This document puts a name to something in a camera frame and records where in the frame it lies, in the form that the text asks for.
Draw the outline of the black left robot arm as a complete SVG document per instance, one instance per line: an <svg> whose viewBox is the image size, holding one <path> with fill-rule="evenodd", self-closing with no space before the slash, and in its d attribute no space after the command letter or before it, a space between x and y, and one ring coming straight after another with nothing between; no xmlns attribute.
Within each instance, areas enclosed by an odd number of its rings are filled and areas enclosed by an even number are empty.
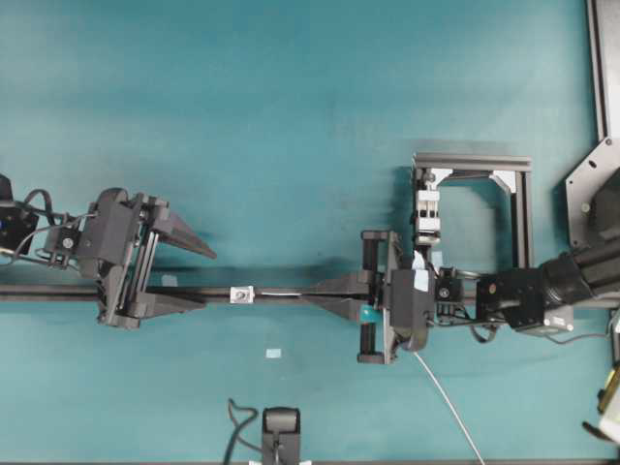
<svg viewBox="0 0 620 465"><path fill-rule="evenodd" d="M45 189L15 200L10 179L1 179L1 254L6 263L25 260L73 268L94 280L101 325L134 329L143 320L200 307L197 300L147 289L161 243L216 257L163 199L108 188L86 213L71 215L54 211Z"/></svg>

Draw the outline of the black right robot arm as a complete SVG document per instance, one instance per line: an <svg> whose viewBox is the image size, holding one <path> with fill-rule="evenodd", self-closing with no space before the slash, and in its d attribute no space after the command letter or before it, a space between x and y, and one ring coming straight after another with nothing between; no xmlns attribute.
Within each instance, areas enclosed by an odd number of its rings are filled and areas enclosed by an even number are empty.
<svg viewBox="0 0 620 465"><path fill-rule="evenodd" d="M365 231L362 269L302 292L303 300L360 325L357 360L390 364L398 351L425 348L431 327L498 327L544 337L567 330L560 310L619 289L619 241L563 253L537 267L475 277L475 315L465 309L455 268L436 270L421 254L409 258L395 232Z"/></svg>

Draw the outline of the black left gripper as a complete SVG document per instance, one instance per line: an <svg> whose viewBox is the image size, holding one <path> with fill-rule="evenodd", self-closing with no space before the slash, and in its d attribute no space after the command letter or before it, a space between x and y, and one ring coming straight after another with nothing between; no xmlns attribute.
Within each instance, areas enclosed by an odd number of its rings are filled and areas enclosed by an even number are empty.
<svg viewBox="0 0 620 465"><path fill-rule="evenodd" d="M143 291L130 298L124 313L127 275L135 248L140 246L140 229L152 218L153 230L164 243L217 258L167 201L143 193L130 197L123 188L106 189L89 206L77 246L79 273L97 286L97 321L101 325L137 329L139 320L204 307L201 300Z"/></svg>

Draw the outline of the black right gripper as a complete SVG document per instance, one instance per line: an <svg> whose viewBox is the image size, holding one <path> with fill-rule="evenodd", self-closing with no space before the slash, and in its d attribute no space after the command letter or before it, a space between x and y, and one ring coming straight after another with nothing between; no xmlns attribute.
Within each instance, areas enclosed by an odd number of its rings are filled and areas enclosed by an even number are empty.
<svg viewBox="0 0 620 465"><path fill-rule="evenodd" d="M326 279L304 288L309 303L351 322L360 322L359 363L391 364L397 352L404 350L390 325L391 273L398 269L427 269L434 276L432 264L414 251L411 257L401 248L400 236L393 231L364 231L362 240L362 271ZM365 295L366 300L354 299ZM383 348L376 349L376 322L382 322Z"/></svg>

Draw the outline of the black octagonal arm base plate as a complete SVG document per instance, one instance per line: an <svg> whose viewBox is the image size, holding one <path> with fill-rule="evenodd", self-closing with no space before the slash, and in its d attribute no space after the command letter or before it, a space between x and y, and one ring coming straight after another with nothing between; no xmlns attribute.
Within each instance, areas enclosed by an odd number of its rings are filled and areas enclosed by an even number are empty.
<svg viewBox="0 0 620 465"><path fill-rule="evenodd" d="M587 247L604 240L593 225L593 202L618 170L619 139L605 138L568 174L565 193L571 247Z"/></svg>

